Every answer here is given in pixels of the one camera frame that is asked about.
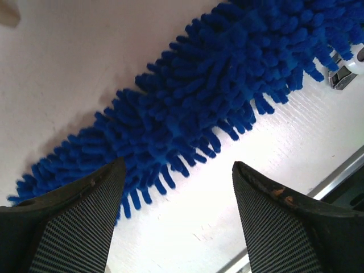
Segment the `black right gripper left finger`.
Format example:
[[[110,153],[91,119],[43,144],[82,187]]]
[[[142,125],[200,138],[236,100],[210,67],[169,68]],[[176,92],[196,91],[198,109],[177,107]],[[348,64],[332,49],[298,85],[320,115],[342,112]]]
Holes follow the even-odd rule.
[[[1,207],[2,272],[104,272],[126,176],[123,159]]]

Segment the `blue microfiber duster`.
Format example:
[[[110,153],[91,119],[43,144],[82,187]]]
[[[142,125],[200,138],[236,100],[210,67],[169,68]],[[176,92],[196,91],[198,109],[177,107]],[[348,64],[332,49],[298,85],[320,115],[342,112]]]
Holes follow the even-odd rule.
[[[121,205],[150,204],[150,187],[174,188],[170,172],[221,151],[218,127],[231,139],[253,128],[256,114],[303,87],[303,76],[322,81],[319,61],[338,68],[331,54],[349,60],[363,42],[362,1],[229,1],[194,19],[148,71],[138,90],[117,91],[112,105],[32,165],[8,200],[18,205],[122,157],[126,179]]]

